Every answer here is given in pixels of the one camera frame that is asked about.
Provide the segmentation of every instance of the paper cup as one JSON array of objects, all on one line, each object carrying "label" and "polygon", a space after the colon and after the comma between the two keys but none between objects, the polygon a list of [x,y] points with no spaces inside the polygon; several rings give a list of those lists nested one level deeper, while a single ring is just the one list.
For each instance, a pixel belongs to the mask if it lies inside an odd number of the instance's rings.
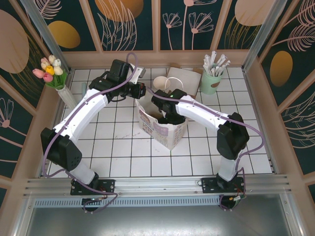
[{"label": "paper cup", "polygon": [[153,86],[156,90],[162,90],[165,91],[171,86],[171,82],[167,80],[167,77],[165,76],[158,76],[153,80]]}]

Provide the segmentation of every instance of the white tile floor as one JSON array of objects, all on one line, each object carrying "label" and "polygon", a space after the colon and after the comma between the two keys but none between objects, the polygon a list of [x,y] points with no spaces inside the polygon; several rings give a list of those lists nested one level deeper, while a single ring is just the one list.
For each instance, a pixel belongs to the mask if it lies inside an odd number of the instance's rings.
[{"label": "white tile floor", "polygon": [[[82,98],[82,84],[88,85],[104,71],[76,70],[70,88],[74,96],[78,100]],[[166,68],[147,68],[140,82],[151,86],[153,79],[162,75],[166,75]],[[224,113],[238,112],[245,123],[259,129],[241,68],[228,68],[216,94],[198,92],[196,99]],[[203,176],[218,172],[221,156],[213,130],[189,121],[188,131],[170,151],[139,128],[134,106],[131,98],[110,103],[79,138],[78,147],[84,162],[100,177]],[[69,109],[65,108],[63,117],[68,114]],[[251,130],[249,135],[248,148],[252,149],[261,139]],[[246,174],[272,173],[265,148],[244,156],[240,167],[244,167]],[[49,173],[58,169],[53,164],[49,166]]]}]

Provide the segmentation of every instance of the white paper bag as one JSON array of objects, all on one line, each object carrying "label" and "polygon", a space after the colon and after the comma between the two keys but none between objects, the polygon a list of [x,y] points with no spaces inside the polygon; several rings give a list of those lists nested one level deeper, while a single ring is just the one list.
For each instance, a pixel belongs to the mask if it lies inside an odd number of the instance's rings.
[{"label": "white paper bag", "polygon": [[157,106],[151,102],[151,98],[152,95],[147,93],[141,99],[136,100],[139,126],[169,150],[172,150],[183,137],[187,129],[188,119],[178,125],[159,124],[158,118],[163,115],[158,111]]}]

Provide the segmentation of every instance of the tulip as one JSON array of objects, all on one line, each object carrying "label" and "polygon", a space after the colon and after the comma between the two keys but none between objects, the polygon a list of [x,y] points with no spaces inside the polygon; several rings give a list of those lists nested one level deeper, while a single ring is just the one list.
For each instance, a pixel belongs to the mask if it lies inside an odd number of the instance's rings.
[{"label": "tulip", "polygon": [[54,60],[53,66],[61,66],[61,61],[60,61],[60,59]]},{"label": "tulip", "polygon": [[50,55],[50,56],[48,57],[48,60],[49,60],[49,62],[50,62],[51,64],[53,64],[54,61],[56,60],[56,57],[55,57],[54,55]]},{"label": "tulip", "polygon": [[51,75],[55,74],[55,71],[54,71],[54,69],[53,69],[53,67],[51,65],[46,67],[46,72],[51,74]]},{"label": "tulip", "polygon": [[47,61],[45,61],[45,60],[40,64],[40,66],[41,66],[41,68],[42,68],[43,70],[46,70],[46,67],[49,66],[49,65],[50,65],[49,62],[47,62]]},{"label": "tulip", "polygon": [[54,66],[54,71],[56,75],[62,75],[63,74],[63,70],[61,69],[60,66]]},{"label": "tulip", "polygon": [[33,74],[34,74],[36,77],[42,79],[42,78],[44,77],[45,72],[42,71],[42,70],[39,70],[39,69],[34,69],[34,70],[33,70]]},{"label": "tulip", "polygon": [[44,62],[44,61],[46,61],[46,62],[49,63],[49,60],[48,60],[47,58],[42,58],[42,59],[40,60],[40,62]]},{"label": "tulip", "polygon": [[53,76],[47,72],[44,73],[44,77],[43,77],[44,81],[46,83],[52,82],[52,80],[54,79]]}]

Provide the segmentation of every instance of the flower vase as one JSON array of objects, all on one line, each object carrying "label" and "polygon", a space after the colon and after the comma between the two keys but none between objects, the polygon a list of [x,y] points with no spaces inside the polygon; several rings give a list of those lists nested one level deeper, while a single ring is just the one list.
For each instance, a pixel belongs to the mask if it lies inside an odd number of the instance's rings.
[{"label": "flower vase", "polygon": [[56,89],[56,91],[68,108],[73,110],[77,106],[77,102],[67,86],[64,86],[62,89]]}]

